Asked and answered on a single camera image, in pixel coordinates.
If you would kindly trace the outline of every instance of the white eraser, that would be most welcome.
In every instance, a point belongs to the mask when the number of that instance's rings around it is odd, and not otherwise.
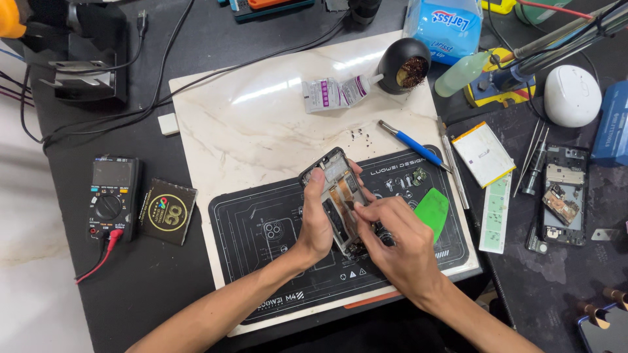
[[[176,114],[170,113],[157,117],[159,119],[159,127],[164,135],[172,135],[179,132],[179,123],[176,121]]]

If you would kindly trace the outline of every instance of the marble surface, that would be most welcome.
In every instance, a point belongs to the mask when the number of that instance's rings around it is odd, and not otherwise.
[[[353,108],[313,114],[305,112],[301,81],[324,77],[343,81],[360,74],[374,75],[386,48],[400,38],[401,31],[395,31],[270,58],[217,75],[174,97],[190,177],[193,187],[199,190],[197,203],[216,288],[223,287],[225,281],[207,210],[214,197],[297,177],[336,146],[343,148],[355,161],[406,149],[403,143],[377,125],[380,119],[421,144],[432,144],[443,150],[436,125],[436,109],[427,83],[404,95],[389,95],[375,86]],[[207,74],[173,79],[170,90]],[[357,133],[358,129],[362,130],[361,135]],[[451,175],[449,177],[464,235],[472,249],[456,185]],[[451,275],[477,267],[477,256],[472,251],[465,265],[444,273]],[[294,315],[246,327],[240,325],[230,335],[393,290],[390,286]]]

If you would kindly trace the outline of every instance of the screwdriver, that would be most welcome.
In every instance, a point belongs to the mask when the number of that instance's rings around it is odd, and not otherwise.
[[[530,158],[530,177],[528,178],[527,184],[525,184],[521,189],[521,192],[523,193],[528,193],[530,195],[536,194],[536,192],[533,190],[534,182],[536,181],[536,177],[538,177],[539,174],[543,171],[543,165],[545,164],[545,155],[547,154],[547,145],[545,144],[545,139],[547,139],[549,131],[549,128],[545,131],[545,137],[543,138],[543,142],[541,142],[539,147],[536,149],[536,151],[534,151],[534,154]]]
[[[407,144],[408,147],[413,149],[419,155],[423,156],[426,160],[434,163],[436,166],[439,166],[439,167],[443,168],[444,170],[448,171],[449,173],[453,173],[452,172],[452,168],[450,166],[444,164],[443,161],[439,157],[437,157],[437,155],[435,155],[430,150],[428,150],[427,148],[423,147],[421,144],[419,144],[418,142],[413,140],[410,136],[408,136],[408,135],[402,133],[401,131],[395,129],[394,127],[386,124],[383,120],[379,121],[379,125],[381,125],[384,129],[386,129],[394,137],[400,139],[401,142]]]

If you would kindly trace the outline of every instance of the glue tube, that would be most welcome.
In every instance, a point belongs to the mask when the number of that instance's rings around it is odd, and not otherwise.
[[[371,92],[371,86],[384,78],[383,74],[369,79],[364,75],[356,76],[344,82],[328,77],[326,79],[303,81],[305,112],[329,111],[332,109],[351,108]]]

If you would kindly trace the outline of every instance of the orange object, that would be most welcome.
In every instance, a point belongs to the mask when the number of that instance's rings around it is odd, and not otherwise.
[[[19,10],[15,0],[0,0],[0,37],[19,38],[26,26],[19,22]]]
[[[374,296],[372,298],[368,298],[368,299],[365,299],[365,300],[357,301],[355,303],[347,304],[347,305],[344,306],[344,308],[345,309],[351,309],[351,308],[359,307],[359,306],[362,306],[362,305],[375,303],[376,301],[380,301],[380,300],[384,300],[384,299],[388,299],[388,298],[394,298],[395,296],[398,296],[398,295],[401,295],[401,293],[398,290],[396,290],[396,291],[392,291],[390,293]]]
[[[290,0],[249,0],[249,6],[252,9],[267,8],[268,6],[286,3]]]

